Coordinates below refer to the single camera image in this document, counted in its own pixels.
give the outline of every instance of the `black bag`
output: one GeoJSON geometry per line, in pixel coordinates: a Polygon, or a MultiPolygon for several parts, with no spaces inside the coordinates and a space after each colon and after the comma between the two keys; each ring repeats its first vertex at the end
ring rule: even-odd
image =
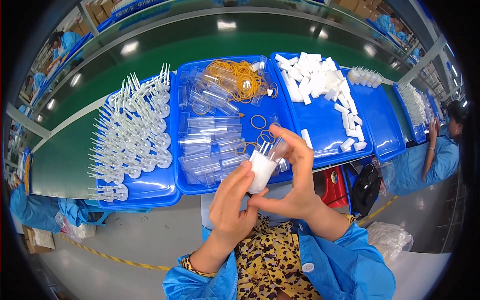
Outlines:
{"type": "Polygon", "coordinates": [[[347,179],[352,211],[358,212],[360,217],[358,217],[357,220],[361,220],[368,215],[378,197],[382,177],[380,177],[373,164],[367,164],[361,170],[352,187],[347,175],[348,169],[354,172],[353,174],[358,174],[358,172],[351,164],[346,164],[345,176],[347,179]]]}

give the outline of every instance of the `red stool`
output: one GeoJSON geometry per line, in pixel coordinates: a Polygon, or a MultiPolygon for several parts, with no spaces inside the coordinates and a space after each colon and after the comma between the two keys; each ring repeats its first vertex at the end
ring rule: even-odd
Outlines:
{"type": "Polygon", "coordinates": [[[348,206],[347,189],[342,168],[333,167],[313,174],[315,193],[331,208],[348,206]]]}

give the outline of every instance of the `yellow floor line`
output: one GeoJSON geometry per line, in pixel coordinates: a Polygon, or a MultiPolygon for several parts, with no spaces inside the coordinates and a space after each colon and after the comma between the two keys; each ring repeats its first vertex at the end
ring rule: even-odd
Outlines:
{"type": "Polygon", "coordinates": [[[141,267],[141,268],[145,268],[145,269],[151,269],[151,270],[158,270],[158,271],[168,271],[170,270],[172,267],[165,267],[165,266],[162,266],[162,265],[151,265],[151,264],[141,264],[141,263],[134,263],[132,261],[127,261],[127,260],[124,260],[124,259],[120,259],[120,258],[117,258],[117,257],[114,257],[114,256],[110,256],[110,255],[107,255],[105,253],[102,253],[102,252],[98,252],[98,251],[95,251],[93,249],[90,249],[82,244],[79,244],[61,234],[58,234],[59,237],[61,237],[62,239],[64,240],[67,240],[69,241],[70,243],[84,249],[84,250],[87,250],[88,252],[91,252],[93,254],[96,254],[96,255],[100,255],[102,257],[105,257],[105,258],[108,258],[108,259],[111,259],[117,263],[124,263],[124,264],[129,264],[129,265],[133,265],[133,266],[137,266],[137,267],[141,267]]]}
{"type": "Polygon", "coordinates": [[[385,203],[384,206],[380,207],[379,209],[377,209],[376,212],[374,212],[373,214],[371,215],[368,215],[366,218],[364,218],[362,221],[358,222],[357,225],[358,226],[361,226],[363,223],[367,222],[368,220],[370,220],[371,218],[373,218],[374,216],[378,215],[382,210],[384,210],[387,206],[389,206],[390,204],[392,204],[392,202],[398,198],[398,196],[395,196],[393,197],[392,199],[388,200],[387,203],[385,203]]]}

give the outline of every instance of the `factory worker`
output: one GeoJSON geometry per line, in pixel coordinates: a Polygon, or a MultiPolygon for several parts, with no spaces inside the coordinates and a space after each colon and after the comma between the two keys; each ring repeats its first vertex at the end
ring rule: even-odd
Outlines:
{"type": "Polygon", "coordinates": [[[255,176],[243,161],[215,193],[203,245],[167,273],[167,299],[391,299],[395,277],[367,230],[315,194],[313,151],[293,132],[269,129],[291,147],[293,187],[281,200],[265,198],[266,188],[240,211],[255,176]],[[288,221],[273,227],[262,212],[288,221]]]}
{"type": "MultiPolygon", "coordinates": [[[[47,71],[49,72],[58,61],[62,60],[81,38],[82,37],[78,33],[71,31],[65,33],[63,31],[52,33],[50,39],[48,39],[48,43],[53,49],[53,61],[50,63],[47,71]]],[[[73,61],[79,60],[83,60],[82,52],[79,52],[73,59],[73,61]]]]}
{"type": "Polygon", "coordinates": [[[447,111],[446,127],[440,128],[437,118],[430,123],[428,143],[407,148],[404,154],[382,163],[382,177],[390,193],[404,196],[445,180],[455,172],[466,112],[459,101],[452,102],[447,111]]]}
{"type": "MultiPolygon", "coordinates": [[[[377,23],[377,25],[383,31],[393,34],[393,38],[401,42],[401,39],[396,36],[396,32],[395,32],[395,25],[400,23],[400,18],[396,15],[396,13],[392,13],[391,15],[382,14],[377,18],[375,23],[377,23]]],[[[379,42],[385,41],[385,39],[376,32],[373,33],[373,38],[379,42]]]]}
{"type": "Polygon", "coordinates": [[[27,75],[25,78],[25,86],[32,86],[32,95],[36,92],[45,82],[47,77],[42,72],[38,72],[35,75],[27,75]]]}

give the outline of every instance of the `white button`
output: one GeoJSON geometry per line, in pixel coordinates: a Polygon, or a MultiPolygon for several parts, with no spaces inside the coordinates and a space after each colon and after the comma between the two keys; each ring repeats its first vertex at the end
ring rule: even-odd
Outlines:
{"type": "Polygon", "coordinates": [[[305,273],[313,271],[315,266],[312,263],[306,263],[301,266],[301,270],[305,273]]]}

